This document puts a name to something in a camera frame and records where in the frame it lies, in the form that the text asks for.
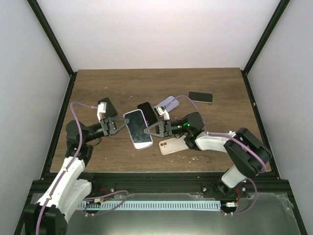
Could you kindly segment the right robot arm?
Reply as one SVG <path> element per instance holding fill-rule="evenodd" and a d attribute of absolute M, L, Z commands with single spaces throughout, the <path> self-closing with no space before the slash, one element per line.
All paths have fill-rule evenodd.
<path fill-rule="evenodd" d="M 183 141 L 189 149 L 227 153 L 233 166 L 217 182 L 217 191 L 222 197 L 229 197 L 240 182 L 266 172 L 266 164 L 272 158 L 271 151 L 246 128 L 228 133 L 205 131 L 198 112 L 181 120 L 158 121 L 143 132 L 160 138 L 186 134 Z"/>

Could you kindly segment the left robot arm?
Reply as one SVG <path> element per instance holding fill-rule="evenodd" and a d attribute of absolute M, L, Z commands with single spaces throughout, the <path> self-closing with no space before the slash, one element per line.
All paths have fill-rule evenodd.
<path fill-rule="evenodd" d="M 129 123 L 127 118 L 108 117 L 85 126 L 78 120 L 66 125 L 67 152 L 61 169 L 46 192 L 24 209 L 27 235 L 65 235 L 68 222 L 86 196 L 96 197 L 98 183 L 81 179 L 91 159 L 90 141 L 117 134 Z"/>

